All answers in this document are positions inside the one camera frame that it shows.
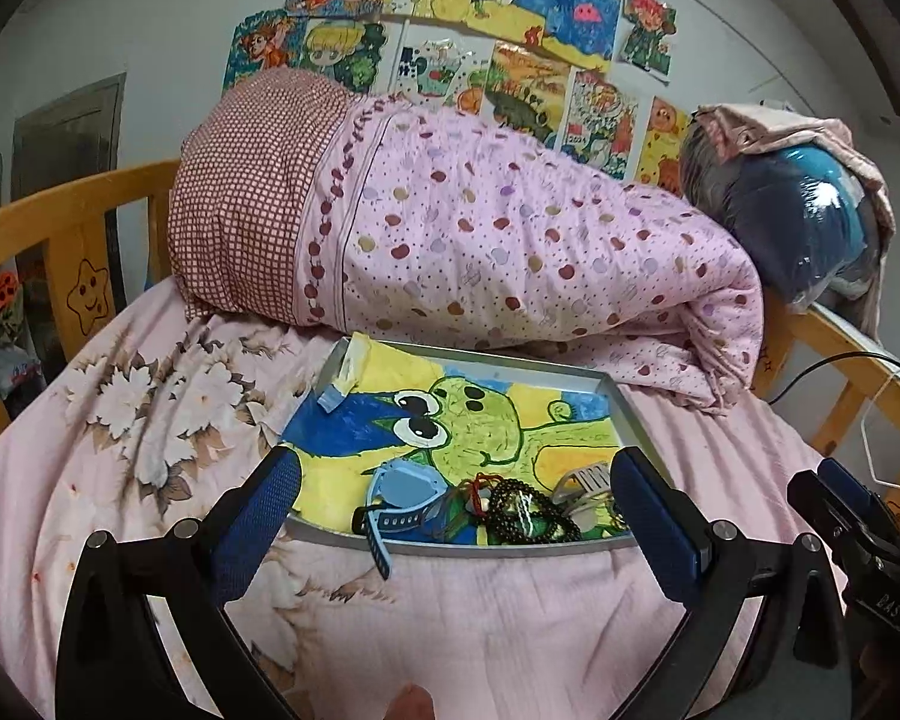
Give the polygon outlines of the operator hand fingertips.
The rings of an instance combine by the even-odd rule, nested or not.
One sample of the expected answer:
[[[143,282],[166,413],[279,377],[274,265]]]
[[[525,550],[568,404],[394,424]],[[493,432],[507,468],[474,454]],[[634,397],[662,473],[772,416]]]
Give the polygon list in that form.
[[[419,684],[406,684],[386,707],[385,720],[436,720],[434,699]]]

